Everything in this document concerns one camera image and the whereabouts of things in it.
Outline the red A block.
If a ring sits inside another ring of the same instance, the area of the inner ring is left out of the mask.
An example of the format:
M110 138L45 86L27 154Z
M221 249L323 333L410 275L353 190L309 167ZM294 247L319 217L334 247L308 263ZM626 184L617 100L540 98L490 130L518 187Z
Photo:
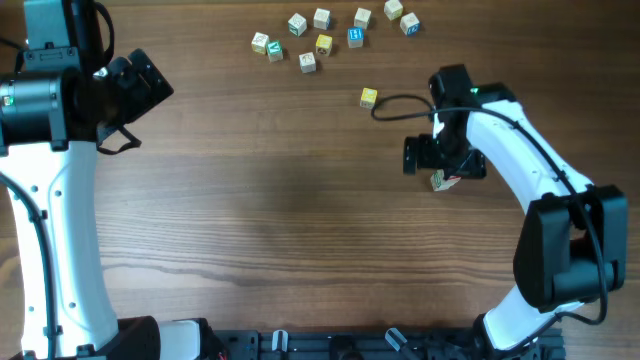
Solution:
M461 178L459 176L446 177L443 169L438 169L430 177L430 183L435 192L448 190L460 180Z

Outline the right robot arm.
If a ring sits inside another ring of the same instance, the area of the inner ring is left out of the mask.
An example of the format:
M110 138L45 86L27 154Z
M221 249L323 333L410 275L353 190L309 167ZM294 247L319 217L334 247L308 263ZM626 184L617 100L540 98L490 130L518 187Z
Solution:
M472 329L448 346L472 359L542 352L542 335L577 308L608 295L626 277L628 202L615 186L596 186L568 165L527 120L503 84L476 86L463 65L429 80L430 134L405 141L403 171L431 169L436 191L482 179L493 164L525 219L513 258L515 285Z

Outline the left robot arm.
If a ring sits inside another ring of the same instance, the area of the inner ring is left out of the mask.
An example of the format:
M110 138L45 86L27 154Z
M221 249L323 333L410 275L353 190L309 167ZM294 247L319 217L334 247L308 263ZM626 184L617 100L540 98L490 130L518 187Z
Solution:
M1 182L12 200L24 285L23 359L214 359L202 319L118 318L95 219L104 141L167 99L142 50L114 54L95 1L28 1L27 42L1 78Z

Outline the yellow top block lower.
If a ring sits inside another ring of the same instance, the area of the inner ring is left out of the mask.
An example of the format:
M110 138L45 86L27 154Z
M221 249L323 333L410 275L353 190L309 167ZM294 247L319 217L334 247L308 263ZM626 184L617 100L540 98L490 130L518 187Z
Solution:
M372 109L377 100L378 91L376 89L364 88L360 98L360 106L366 109Z

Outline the blue D block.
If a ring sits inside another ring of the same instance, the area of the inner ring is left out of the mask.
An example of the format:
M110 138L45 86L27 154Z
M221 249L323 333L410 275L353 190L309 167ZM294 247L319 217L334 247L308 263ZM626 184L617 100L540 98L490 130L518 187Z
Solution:
M406 36L414 35L420 29L421 22L415 13L409 13L401 17L400 28Z

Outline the yellow edge block far left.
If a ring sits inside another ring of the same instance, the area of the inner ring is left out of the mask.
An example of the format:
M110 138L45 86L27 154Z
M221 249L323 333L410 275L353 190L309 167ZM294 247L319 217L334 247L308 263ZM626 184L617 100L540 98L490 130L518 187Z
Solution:
M269 41L270 38L267 34L256 32L251 41L252 50L256 53L266 55Z

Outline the blue H block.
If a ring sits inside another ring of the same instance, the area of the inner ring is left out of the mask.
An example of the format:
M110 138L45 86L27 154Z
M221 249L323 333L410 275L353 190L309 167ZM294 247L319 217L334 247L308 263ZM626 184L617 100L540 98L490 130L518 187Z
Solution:
M361 48L364 45L364 32L359 27L352 27L347 30L347 40L349 48Z

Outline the white block yellow side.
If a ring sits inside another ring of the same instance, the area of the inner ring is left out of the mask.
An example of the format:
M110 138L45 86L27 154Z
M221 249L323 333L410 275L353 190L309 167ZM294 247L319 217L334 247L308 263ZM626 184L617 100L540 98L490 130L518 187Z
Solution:
M400 0L387 0L384 4L384 14L390 21L399 18L403 11L404 7Z

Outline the green V block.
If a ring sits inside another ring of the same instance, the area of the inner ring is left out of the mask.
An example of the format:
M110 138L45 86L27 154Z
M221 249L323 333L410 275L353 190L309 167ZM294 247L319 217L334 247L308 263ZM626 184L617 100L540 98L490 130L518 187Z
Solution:
M266 50L270 62L276 62L284 59L283 48L278 40L269 42L266 46Z

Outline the white block green N side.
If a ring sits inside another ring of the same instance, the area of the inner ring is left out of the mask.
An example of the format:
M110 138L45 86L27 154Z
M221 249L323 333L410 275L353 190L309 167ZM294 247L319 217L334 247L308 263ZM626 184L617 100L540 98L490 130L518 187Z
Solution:
M358 8L354 16L354 26L366 30L369 27L372 12L365 8Z

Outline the yellow top block upper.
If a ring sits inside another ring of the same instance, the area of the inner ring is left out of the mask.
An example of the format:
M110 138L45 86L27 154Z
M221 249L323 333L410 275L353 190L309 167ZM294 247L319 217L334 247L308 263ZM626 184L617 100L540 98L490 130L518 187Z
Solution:
M333 38L328 35L320 34L316 40L315 52L318 55L329 56L331 54Z

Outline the white block red side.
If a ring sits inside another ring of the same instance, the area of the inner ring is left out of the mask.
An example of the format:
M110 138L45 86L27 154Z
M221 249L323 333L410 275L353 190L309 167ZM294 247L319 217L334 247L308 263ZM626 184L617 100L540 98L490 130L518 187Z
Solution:
M303 73L315 72L317 69L317 63L313 52L308 52L299 55L299 65Z

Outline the teal sided block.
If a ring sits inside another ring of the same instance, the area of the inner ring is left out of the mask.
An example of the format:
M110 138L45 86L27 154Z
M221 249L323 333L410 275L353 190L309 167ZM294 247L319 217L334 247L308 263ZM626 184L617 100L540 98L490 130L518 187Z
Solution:
M287 22L289 31L300 37L307 30L307 20L299 13L295 13Z

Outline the white block blue side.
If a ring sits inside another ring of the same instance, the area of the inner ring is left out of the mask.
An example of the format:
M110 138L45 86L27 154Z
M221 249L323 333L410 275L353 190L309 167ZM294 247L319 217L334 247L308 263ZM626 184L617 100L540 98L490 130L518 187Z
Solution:
M328 30L331 21L331 13L327 9L317 8L313 17L313 26L321 30Z

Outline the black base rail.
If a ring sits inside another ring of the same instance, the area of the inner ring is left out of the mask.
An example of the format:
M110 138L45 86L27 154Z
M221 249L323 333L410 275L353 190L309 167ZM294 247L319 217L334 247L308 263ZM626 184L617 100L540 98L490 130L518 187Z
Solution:
M477 359L471 331L461 328L430 329L426 332L385 333L291 333L277 330L218 330L214 335L224 345L220 359L235 360L393 360Z

